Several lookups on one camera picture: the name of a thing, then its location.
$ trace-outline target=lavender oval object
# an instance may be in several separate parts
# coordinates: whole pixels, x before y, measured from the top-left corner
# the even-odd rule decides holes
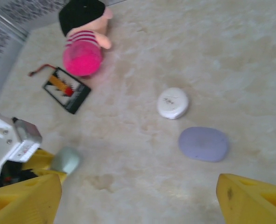
[[[229,142],[226,135],[214,128],[190,127],[185,129],[178,140],[180,150],[188,157],[219,162],[228,152]]]

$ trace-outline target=black hat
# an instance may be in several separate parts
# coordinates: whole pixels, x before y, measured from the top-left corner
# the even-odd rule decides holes
[[[66,36],[72,29],[98,19],[105,8],[105,4],[98,0],[70,0],[59,12],[63,34]]]

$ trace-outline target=beige marble surface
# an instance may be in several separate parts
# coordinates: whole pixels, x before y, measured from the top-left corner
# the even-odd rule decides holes
[[[0,112],[36,124],[44,149],[82,154],[55,223],[221,223],[220,173],[276,184],[276,0],[127,0],[112,10],[114,48],[76,115],[41,88],[50,70],[27,76],[62,66],[58,24],[32,33],[0,95]],[[177,120],[156,111],[168,87],[191,99]],[[190,126],[225,132],[227,157],[184,157],[177,139]]]

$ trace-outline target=red wire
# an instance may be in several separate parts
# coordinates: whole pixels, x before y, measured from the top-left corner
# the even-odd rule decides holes
[[[35,70],[35,71],[32,71],[32,72],[30,72],[29,74],[28,74],[28,76],[33,76],[33,75],[35,75],[36,73],[38,73],[38,72],[40,72],[42,69],[44,69],[45,67],[50,67],[50,68],[52,68],[52,69],[56,69],[54,66],[52,66],[52,65],[50,65],[50,64],[44,64],[44,65],[42,65],[42,66],[40,66],[37,70]]]

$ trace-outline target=pink striped shirt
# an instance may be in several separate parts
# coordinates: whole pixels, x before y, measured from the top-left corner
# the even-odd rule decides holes
[[[92,44],[94,44],[95,46],[99,47],[99,44],[96,41],[96,37],[94,35],[94,33],[90,30],[83,30],[83,31],[79,31],[73,35],[71,35],[66,42],[66,47],[71,46],[74,42],[76,41],[86,41],[86,42],[90,42]]]

